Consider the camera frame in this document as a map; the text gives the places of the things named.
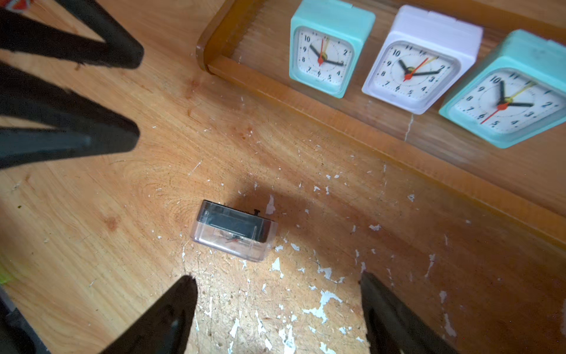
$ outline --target wood grain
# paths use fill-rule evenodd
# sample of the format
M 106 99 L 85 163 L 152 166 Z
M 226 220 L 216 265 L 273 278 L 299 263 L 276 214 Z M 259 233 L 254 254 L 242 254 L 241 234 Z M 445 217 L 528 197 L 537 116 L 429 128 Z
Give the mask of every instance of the wood grain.
M 187 353 L 226 353 L 233 342 L 234 353 L 257 354 L 265 339 L 282 352 L 278 332 L 288 333 L 287 325 L 297 354 L 320 352 L 320 342 L 367 353 L 367 342 L 356 340 L 365 338 L 362 262 L 462 353 L 566 351 L 563 251 L 361 143 L 201 71 L 194 48 L 220 1 L 100 3 L 144 45 L 138 70 L 75 70 L 0 53 L 141 130 L 130 153 L 0 171 L 4 286 L 53 353 L 100 352 L 185 273 L 199 286 L 199 331 L 191 330 Z M 29 16 L 83 33 L 51 1 L 35 2 Z M 270 195 L 276 245 L 284 248 L 264 262 L 243 268 L 187 242 L 202 199 L 263 212 Z M 379 231 L 369 227 L 378 224 Z M 282 279 L 269 271 L 278 257 Z M 344 282 L 326 279 L 319 266 Z M 324 324 L 302 311 L 320 306 L 322 289 L 342 300 L 324 307 Z M 265 333 L 258 334 L 256 311 Z M 456 337 L 445 330 L 446 315 Z

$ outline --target black hour hand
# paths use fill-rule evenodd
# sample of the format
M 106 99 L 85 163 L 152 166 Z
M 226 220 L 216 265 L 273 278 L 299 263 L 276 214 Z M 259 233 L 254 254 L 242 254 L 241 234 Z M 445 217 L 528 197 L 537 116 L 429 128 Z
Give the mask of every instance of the black hour hand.
M 316 50 L 316 48 L 311 44 L 311 46 L 309 47 L 313 52 L 315 52 L 317 57 L 320 57 L 320 53 L 318 52 L 318 50 Z
M 532 107 L 534 104 L 532 103 L 520 103 L 520 102 L 511 102 L 508 106 L 515 106 L 515 107 Z
M 403 60 L 399 59 L 399 65 L 401 65 L 401 67 L 403 68 L 403 71 L 405 72 L 405 75 L 411 73 L 411 71 L 409 70 L 409 68 L 407 67 L 407 65 L 405 65 L 405 62 L 404 62 Z
M 440 70 L 436 70 L 436 71 L 425 71 L 425 72 L 414 72 L 414 73 L 413 73 L 413 76 L 434 75 L 434 74 L 440 74 Z

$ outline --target white paint flake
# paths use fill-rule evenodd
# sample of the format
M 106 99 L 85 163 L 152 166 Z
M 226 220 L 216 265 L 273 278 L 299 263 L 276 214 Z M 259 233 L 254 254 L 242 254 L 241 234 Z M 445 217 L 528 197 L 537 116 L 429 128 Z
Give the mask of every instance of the white paint flake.
M 330 292 L 330 291 L 320 291 L 320 306 L 319 308 L 312 308 L 310 310 L 305 310 L 303 309 L 304 313 L 311 313 L 313 314 L 315 317 L 321 318 L 322 319 L 322 323 L 326 322 L 328 320 L 328 318 L 326 317 L 326 314 L 324 313 L 324 305 L 326 305 L 331 299 L 335 299 L 338 302 L 342 303 L 342 299 L 340 299 L 338 296 L 336 296 L 336 294 Z
M 275 262 L 271 265 L 271 270 L 276 270 L 279 271 L 280 273 L 280 278 L 283 278 L 283 273 L 281 272 L 281 263 L 279 261 L 279 257 L 277 257 L 277 259 L 275 260 Z
M 444 325 L 444 329 L 446 330 L 446 333 L 448 333 L 448 335 L 455 337 L 456 336 L 456 331 L 454 330 L 454 328 L 452 328 L 452 326 L 450 325 L 450 320 L 448 319 L 448 314 L 445 313 L 444 314 L 444 321 L 446 322 L 446 325 Z
M 273 198 L 273 195 L 269 195 L 269 203 L 267 203 L 267 207 L 265 207 L 265 213 L 267 215 L 271 215 L 275 212 L 275 206 L 273 205 L 275 203 L 275 199 Z
M 413 121 L 415 120 L 414 114 L 411 114 L 411 121 L 409 122 L 409 126 L 407 127 L 407 132 L 405 133 L 405 140 L 407 141 L 407 137 L 409 136 L 409 132 L 411 131 L 411 125 L 413 125 Z
M 210 304 L 208 304 L 208 311 L 205 311 L 204 314 L 212 318 L 212 296 L 211 296 Z
M 323 272 L 323 273 L 324 273 L 324 277 L 325 277 L 326 279 L 330 280 L 330 277 L 331 277 L 331 275 L 332 275 L 332 268 L 330 268 L 330 267 L 328 267 L 328 268 L 320 268 L 320 265 L 319 265 L 319 268 L 318 268 L 318 270 L 317 270 L 316 272 L 317 272 L 317 273 L 322 273 L 322 272 Z
M 322 350 L 322 352 L 324 354 L 336 354 L 336 352 L 330 348 L 326 348 L 326 344 L 324 344 L 323 342 L 320 342 L 320 350 Z
M 236 338 L 236 331 L 238 331 L 239 326 L 240 320 L 236 318 L 236 321 L 234 321 L 234 326 L 232 326 L 232 329 L 230 330 L 230 335 L 232 336 L 232 338 Z
M 255 318 L 258 319 L 258 335 L 261 335 L 262 332 L 267 333 L 267 331 L 265 330 L 265 327 L 263 326 L 263 323 L 259 319 L 259 314 L 258 314 L 257 310 L 255 310 Z
M 448 294 L 446 294 L 446 291 L 442 290 L 438 295 L 440 296 L 440 303 L 443 304 Z
M 424 275 L 425 278 L 428 278 L 428 275 L 430 274 L 430 268 L 432 268 L 432 266 L 434 265 L 434 260 L 436 259 L 436 253 L 435 254 L 429 254 L 428 258 L 430 260 L 430 263 L 428 264 L 428 270 L 427 270 L 426 274 Z

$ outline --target clock hand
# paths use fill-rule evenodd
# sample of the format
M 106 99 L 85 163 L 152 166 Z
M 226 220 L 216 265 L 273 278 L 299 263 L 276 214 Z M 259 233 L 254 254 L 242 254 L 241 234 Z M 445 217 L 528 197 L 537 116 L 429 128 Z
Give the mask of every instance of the clock hand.
M 504 104 L 505 103 L 505 82 L 503 82 L 503 80 L 501 80 L 499 82 L 499 102 L 498 104 Z
M 405 65 L 405 62 L 404 62 L 402 59 L 399 59 L 399 65 L 401 65 L 401 67 L 403 68 L 403 71 L 405 72 L 405 75 L 411 73 L 411 71 L 409 70 L 409 68 L 407 67 L 407 65 Z
M 330 60 L 325 60 L 324 62 L 329 63 L 329 64 L 334 64 L 334 65 L 337 65 L 337 66 L 344 66 L 344 62 L 338 63 L 338 62 L 333 62 L 333 61 L 330 61 Z
M 316 48 L 312 44 L 309 48 L 312 49 L 313 52 L 315 52 L 317 57 L 320 57 L 320 53 L 318 52 L 318 50 L 316 50 Z
M 421 76 L 421 75 L 433 75 L 433 74 L 440 74 L 440 70 L 436 71 L 426 71 L 426 72 L 415 72 L 413 76 Z
M 320 55 L 319 55 L 319 59 L 318 59 L 319 66 L 321 66 L 322 63 L 324 63 L 324 59 L 322 59 L 323 46 L 324 46 L 324 38 L 322 38 L 322 41 L 320 42 Z
M 509 103 L 509 106 L 515 106 L 515 107 L 532 107 L 532 106 L 534 106 L 534 104 L 532 104 L 532 103 L 511 102 L 511 103 Z

